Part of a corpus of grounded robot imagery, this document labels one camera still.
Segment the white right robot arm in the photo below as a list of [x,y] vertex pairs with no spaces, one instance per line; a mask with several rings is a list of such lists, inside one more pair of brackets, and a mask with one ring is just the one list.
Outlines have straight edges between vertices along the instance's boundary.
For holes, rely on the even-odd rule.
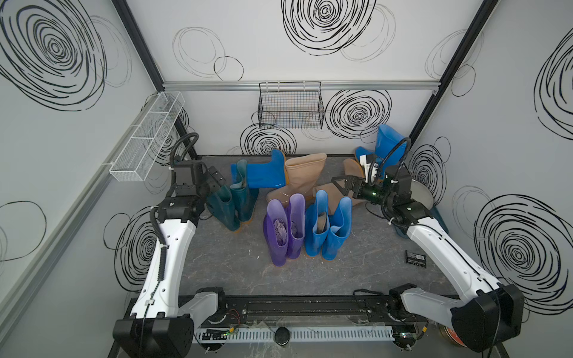
[[412,198],[412,177],[404,166],[410,146],[410,138],[405,137],[392,148],[392,152],[404,149],[395,166],[388,165],[389,156],[374,158],[365,178],[345,175],[331,182],[343,195],[379,206],[388,223],[432,259],[458,294],[449,298],[413,285],[400,286],[396,296],[406,312],[451,328],[474,352],[517,337],[522,330],[523,293],[513,284],[504,285],[476,263],[431,211]]

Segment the blue rain boot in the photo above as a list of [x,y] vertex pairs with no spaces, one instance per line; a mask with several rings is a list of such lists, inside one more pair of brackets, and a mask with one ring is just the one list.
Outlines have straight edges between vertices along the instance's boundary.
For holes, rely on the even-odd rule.
[[316,257],[328,236],[330,228],[328,216],[328,194],[319,190],[313,204],[305,213],[304,246],[309,257]]
[[[362,155],[371,155],[375,153],[380,159],[384,159],[386,155],[404,138],[403,135],[398,133],[389,125],[379,125],[377,142],[375,150],[371,151],[360,146],[355,149],[355,160],[360,161]],[[397,149],[389,160],[383,165],[383,169],[386,170],[389,166],[395,166],[400,161],[404,154],[404,150],[407,147],[407,143],[403,143],[399,149]]]
[[343,197],[334,214],[330,216],[330,228],[325,243],[322,246],[322,257],[327,261],[333,261],[349,238],[352,231],[352,200]]
[[240,160],[231,164],[231,188],[239,188],[241,184],[252,189],[282,188],[287,184],[284,164],[285,156],[278,149],[271,151],[271,159],[267,163]]

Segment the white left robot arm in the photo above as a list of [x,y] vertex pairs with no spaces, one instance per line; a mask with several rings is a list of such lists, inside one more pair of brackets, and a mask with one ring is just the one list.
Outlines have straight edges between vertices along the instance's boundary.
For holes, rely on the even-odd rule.
[[196,331],[208,319],[225,319],[221,287],[200,289],[181,304],[184,262],[208,197],[224,179],[214,167],[170,153],[171,184],[160,204],[151,207],[157,243],[143,289],[128,317],[116,321],[115,343],[129,357],[186,357]]

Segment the purple rain boot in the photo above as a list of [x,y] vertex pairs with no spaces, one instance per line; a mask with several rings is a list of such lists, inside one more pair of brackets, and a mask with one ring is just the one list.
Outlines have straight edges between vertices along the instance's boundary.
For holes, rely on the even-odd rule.
[[286,256],[295,260],[300,256],[305,239],[305,205],[302,194],[293,194],[286,209],[288,247]]
[[283,266],[287,261],[288,230],[287,214],[283,204],[272,199],[267,204],[267,214],[264,218],[264,237],[269,247],[273,264]]

